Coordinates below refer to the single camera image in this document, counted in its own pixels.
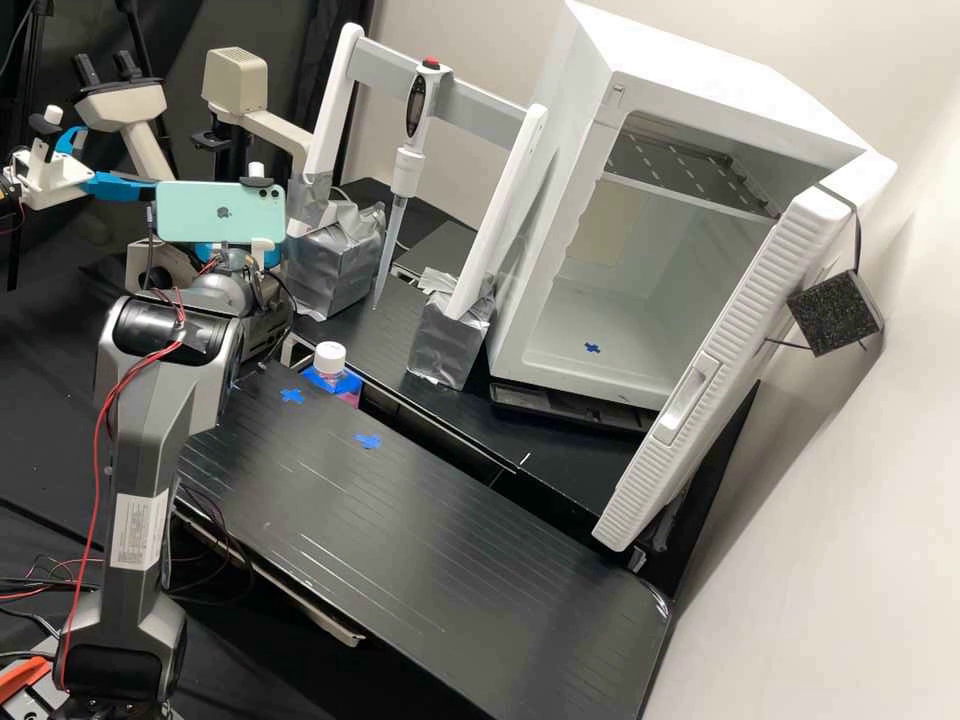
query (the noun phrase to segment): mint green iphone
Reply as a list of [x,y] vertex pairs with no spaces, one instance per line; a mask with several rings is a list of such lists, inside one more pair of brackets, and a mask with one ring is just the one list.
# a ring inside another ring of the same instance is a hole
[[171,180],[157,183],[157,235],[172,243],[246,244],[254,238],[279,245],[286,231],[279,185]]

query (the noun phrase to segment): sticker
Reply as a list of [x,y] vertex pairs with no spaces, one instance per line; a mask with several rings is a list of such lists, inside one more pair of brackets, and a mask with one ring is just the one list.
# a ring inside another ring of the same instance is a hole
[[154,498],[117,493],[110,567],[149,570],[160,559],[168,490]]
[[303,397],[303,391],[300,388],[294,388],[293,390],[284,388],[280,391],[280,394],[283,396],[284,402],[294,402],[297,405],[303,405],[303,401],[306,399]]
[[363,433],[357,433],[353,436],[353,439],[360,443],[364,450],[376,450],[382,442],[379,435],[364,435]]

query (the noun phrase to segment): pipette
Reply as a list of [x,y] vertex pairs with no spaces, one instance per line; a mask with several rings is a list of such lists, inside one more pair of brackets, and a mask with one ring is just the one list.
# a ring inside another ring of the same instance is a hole
[[387,273],[390,272],[390,263],[393,261],[393,251],[397,246],[397,235],[400,234],[400,223],[403,222],[407,200],[417,193],[420,173],[426,159],[423,154],[423,144],[427,137],[430,117],[436,107],[436,91],[443,76],[449,72],[450,68],[441,65],[435,57],[426,57],[417,65],[417,74],[414,75],[410,92],[407,93],[403,124],[406,140],[397,148],[397,158],[393,166],[393,180],[390,183],[393,207],[390,210],[390,222],[387,224],[387,235],[380,255],[380,270],[377,272],[377,282],[373,288],[374,309],[380,302],[380,295],[387,283]]

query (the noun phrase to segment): label sticker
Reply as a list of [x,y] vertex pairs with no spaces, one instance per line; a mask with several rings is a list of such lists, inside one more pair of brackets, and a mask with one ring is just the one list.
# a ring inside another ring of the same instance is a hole
[[149,570],[160,560],[168,492],[154,498],[117,493],[110,567]]

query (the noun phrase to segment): white bottle cap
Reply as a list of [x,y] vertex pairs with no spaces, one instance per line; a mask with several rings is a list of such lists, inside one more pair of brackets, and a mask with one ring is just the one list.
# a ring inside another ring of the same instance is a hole
[[340,343],[326,340],[313,351],[313,369],[324,375],[336,375],[343,370],[347,349]]
[[43,119],[53,125],[59,125],[63,120],[63,108],[59,105],[47,105],[47,109],[43,111]]

